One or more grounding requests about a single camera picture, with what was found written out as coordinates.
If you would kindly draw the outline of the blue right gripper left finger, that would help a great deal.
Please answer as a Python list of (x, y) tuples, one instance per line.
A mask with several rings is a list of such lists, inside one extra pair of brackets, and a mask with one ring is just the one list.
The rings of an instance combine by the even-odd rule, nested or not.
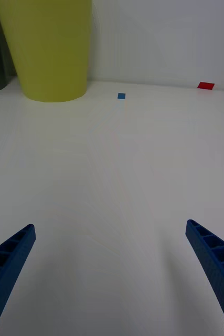
[(35, 240), (35, 227), (29, 224), (0, 244), (0, 317)]

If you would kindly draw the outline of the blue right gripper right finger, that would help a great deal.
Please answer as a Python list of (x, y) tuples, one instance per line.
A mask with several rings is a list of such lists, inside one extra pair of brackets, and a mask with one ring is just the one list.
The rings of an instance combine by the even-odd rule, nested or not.
[(185, 235), (224, 314), (224, 241), (192, 219), (187, 221)]

